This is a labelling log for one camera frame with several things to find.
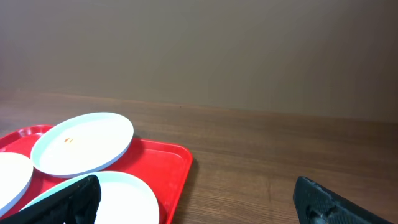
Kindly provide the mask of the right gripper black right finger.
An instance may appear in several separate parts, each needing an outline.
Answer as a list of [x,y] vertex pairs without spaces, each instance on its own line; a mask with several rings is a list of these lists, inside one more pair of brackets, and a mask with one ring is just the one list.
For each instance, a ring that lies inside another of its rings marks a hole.
[[392,224],[304,176],[293,201],[300,224]]

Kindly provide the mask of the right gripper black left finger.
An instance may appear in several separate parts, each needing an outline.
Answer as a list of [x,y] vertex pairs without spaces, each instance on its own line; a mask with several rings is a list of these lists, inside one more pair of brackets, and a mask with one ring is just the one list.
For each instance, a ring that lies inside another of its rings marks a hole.
[[99,179],[88,175],[1,220],[1,224],[94,224],[100,201]]

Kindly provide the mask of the white plate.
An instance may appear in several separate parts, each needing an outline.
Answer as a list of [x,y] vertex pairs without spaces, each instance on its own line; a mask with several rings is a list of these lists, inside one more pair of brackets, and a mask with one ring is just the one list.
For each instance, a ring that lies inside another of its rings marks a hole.
[[88,175],[95,175],[101,187],[101,201],[94,224],[100,223],[154,223],[160,218],[157,199],[141,179],[127,173],[102,171],[83,174],[66,180],[42,193],[23,209],[68,187]]
[[116,113],[88,113],[50,128],[30,152],[33,166],[53,177],[71,178],[103,170],[129,148],[134,127]]
[[25,194],[33,170],[34,167],[27,156],[15,152],[1,153],[1,216]]

